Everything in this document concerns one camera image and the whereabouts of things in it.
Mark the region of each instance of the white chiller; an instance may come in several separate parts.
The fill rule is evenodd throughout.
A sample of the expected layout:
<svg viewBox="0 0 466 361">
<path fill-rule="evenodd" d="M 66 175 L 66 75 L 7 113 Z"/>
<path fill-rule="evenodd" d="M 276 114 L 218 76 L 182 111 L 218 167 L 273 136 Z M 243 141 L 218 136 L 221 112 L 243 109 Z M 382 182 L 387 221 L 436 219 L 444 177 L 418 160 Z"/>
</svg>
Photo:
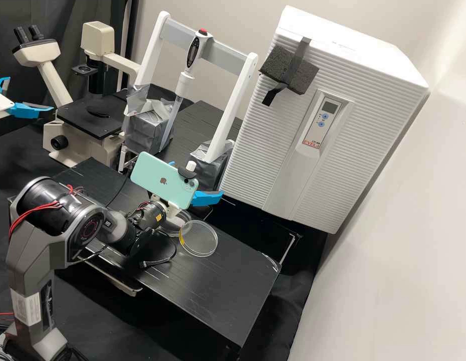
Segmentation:
<svg viewBox="0 0 466 361">
<path fill-rule="evenodd" d="M 220 189 L 279 217 L 336 233 L 429 92 L 394 45 L 286 7 L 275 45 L 319 68 L 304 95 L 260 75 Z"/>
</svg>

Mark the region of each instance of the blue clamp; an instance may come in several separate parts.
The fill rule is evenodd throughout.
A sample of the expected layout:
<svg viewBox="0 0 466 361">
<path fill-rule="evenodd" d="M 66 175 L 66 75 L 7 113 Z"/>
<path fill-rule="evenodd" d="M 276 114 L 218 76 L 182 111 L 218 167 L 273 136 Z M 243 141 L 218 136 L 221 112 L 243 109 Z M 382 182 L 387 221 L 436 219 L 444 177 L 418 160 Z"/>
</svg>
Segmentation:
<svg viewBox="0 0 466 361">
<path fill-rule="evenodd" d="M 8 89 L 9 80 L 11 80 L 11 77 L 0 78 L 0 94 L 3 93 L 3 87 L 5 90 Z"/>
<path fill-rule="evenodd" d="M 39 118 L 41 112 L 53 110 L 53 107 L 36 108 L 23 103 L 14 103 L 14 105 L 6 109 L 6 112 L 16 118 L 36 119 Z"/>
<path fill-rule="evenodd" d="M 223 197 L 223 191 L 196 191 L 191 200 L 191 206 L 202 207 L 215 205 L 219 202 L 221 197 Z"/>
</svg>

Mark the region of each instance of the white label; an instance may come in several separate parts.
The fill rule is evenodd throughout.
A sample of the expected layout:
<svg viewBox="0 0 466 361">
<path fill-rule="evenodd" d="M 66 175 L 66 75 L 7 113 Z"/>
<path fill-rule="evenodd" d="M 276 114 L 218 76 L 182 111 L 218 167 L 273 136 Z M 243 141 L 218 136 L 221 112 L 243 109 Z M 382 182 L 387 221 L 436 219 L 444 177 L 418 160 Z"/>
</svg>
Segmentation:
<svg viewBox="0 0 466 361">
<path fill-rule="evenodd" d="M 41 299 L 39 292 L 24 297 L 11 289 L 14 316 L 27 326 L 32 326 L 41 321 Z"/>
</svg>

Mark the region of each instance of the white wall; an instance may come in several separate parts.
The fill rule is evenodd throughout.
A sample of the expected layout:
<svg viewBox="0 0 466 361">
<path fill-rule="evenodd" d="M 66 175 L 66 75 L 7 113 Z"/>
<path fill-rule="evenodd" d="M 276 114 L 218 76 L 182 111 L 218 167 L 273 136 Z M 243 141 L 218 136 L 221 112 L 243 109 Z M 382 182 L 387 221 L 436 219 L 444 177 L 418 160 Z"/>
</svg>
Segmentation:
<svg viewBox="0 0 466 361">
<path fill-rule="evenodd" d="M 428 52 L 444 76 L 319 270 L 290 361 L 466 360 L 466 1 L 454 16 Z"/>
<path fill-rule="evenodd" d="M 414 64 L 422 65 L 422 73 L 431 83 L 436 80 L 436 64 L 424 62 L 425 54 L 444 32 L 445 27 L 450 26 L 448 19 L 458 2 L 459 0 L 142 0 L 135 32 L 133 60 L 140 62 L 143 58 L 156 17 L 161 10 L 166 10 L 175 20 L 192 28 L 206 28 L 218 41 L 244 53 L 256 52 L 259 55 L 259 67 L 265 60 L 283 8 L 285 5 L 292 5 L 397 45 Z M 184 69 L 184 59 L 184 50 L 166 44 L 153 83 L 174 91 L 179 73 Z M 238 112 L 241 118 L 256 82 L 256 77 L 252 79 Z M 204 100 L 224 109 L 235 81 L 235 76 L 211 64 L 201 64 L 189 98 L 194 101 Z"/>
</svg>

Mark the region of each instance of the petri dish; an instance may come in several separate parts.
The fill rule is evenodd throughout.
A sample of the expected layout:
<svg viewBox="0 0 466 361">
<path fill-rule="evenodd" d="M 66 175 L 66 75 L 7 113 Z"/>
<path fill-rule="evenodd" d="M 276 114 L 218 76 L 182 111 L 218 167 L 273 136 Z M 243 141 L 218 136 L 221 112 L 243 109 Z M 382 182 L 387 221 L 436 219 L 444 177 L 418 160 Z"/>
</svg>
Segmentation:
<svg viewBox="0 0 466 361">
<path fill-rule="evenodd" d="M 206 222 L 186 222 L 179 231 L 179 242 L 193 256 L 211 256 L 218 246 L 216 231 Z"/>
<path fill-rule="evenodd" d="M 187 222 L 191 221 L 191 216 L 185 210 L 179 212 L 176 216 L 171 219 L 166 219 L 161 226 L 158 227 L 159 230 L 166 233 L 170 237 L 178 237 L 179 230 Z"/>
</svg>

